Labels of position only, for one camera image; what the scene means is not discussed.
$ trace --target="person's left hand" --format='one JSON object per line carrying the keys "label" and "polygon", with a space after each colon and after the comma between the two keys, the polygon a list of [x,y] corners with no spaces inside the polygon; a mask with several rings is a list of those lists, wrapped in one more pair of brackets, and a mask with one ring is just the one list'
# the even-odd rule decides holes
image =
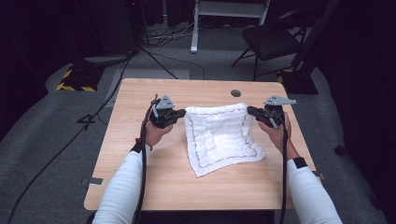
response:
{"label": "person's left hand", "polygon": [[173,129],[173,125],[169,125],[164,129],[157,128],[152,124],[151,120],[149,120],[146,124],[146,144],[149,147],[154,147],[157,143],[160,142],[161,138],[163,138],[164,134],[170,133]]}

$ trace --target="white sleeve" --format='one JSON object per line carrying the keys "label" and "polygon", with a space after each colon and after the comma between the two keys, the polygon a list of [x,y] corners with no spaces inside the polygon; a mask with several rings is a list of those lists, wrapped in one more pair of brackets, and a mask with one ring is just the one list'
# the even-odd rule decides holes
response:
{"label": "white sleeve", "polygon": [[332,199],[308,166],[297,168],[288,161],[288,181],[301,223],[342,223]]}
{"label": "white sleeve", "polygon": [[142,169],[142,152],[130,152],[108,183],[92,224],[132,223],[140,196]]}

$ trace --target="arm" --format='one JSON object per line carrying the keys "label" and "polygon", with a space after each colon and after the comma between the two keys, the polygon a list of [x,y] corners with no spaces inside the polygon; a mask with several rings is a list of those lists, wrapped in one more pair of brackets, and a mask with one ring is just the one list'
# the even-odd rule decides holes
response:
{"label": "arm", "polygon": [[[154,127],[149,121],[146,125],[146,151],[153,147],[173,126],[164,129]],[[118,171],[111,178],[93,220],[98,223],[132,223],[137,207],[142,181],[142,148],[136,144],[123,160]]]}
{"label": "arm", "polygon": [[[288,114],[285,113],[285,125],[288,131],[287,159],[288,181],[291,198],[301,223],[342,223],[329,194],[306,165],[290,140],[291,127]],[[268,133],[271,141],[282,153],[283,128],[269,128],[259,122],[260,128]]]}

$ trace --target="wooden table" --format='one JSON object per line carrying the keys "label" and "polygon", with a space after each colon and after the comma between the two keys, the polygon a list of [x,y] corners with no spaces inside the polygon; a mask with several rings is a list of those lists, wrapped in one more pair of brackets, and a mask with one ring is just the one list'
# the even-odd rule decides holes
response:
{"label": "wooden table", "polygon": [[[242,95],[233,97],[232,90]],[[125,78],[92,175],[104,181],[100,186],[90,185],[86,209],[97,210],[107,183],[139,136],[142,119],[156,93],[159,97],[167,94],[175,109],[237,103],[263,107],[271,95],[287,97],[283,86],[273,82]],[[316,170],[291,106],[284,105],[284,110],[290,117],[294,145]],[[249,134],[266,152],[262,161],[238,163],[197,178],[187,154],[184,119],[179,119],[173,131],[150,152],[143,210],[280,209],[281,155],[256,121]],[[290,196],[288,208],[292,208]]]}

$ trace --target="white table leg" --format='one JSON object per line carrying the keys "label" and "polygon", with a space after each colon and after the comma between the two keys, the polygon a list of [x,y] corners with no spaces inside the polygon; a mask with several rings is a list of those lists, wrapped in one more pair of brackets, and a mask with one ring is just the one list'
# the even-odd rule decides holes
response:
{"label": "white table leg", "polygon": [[198,51],[198,15],[199,15],[199,0],[195,0],[194,9],[194,29],[192,31],[191,40],[191,53],[196,53]]}

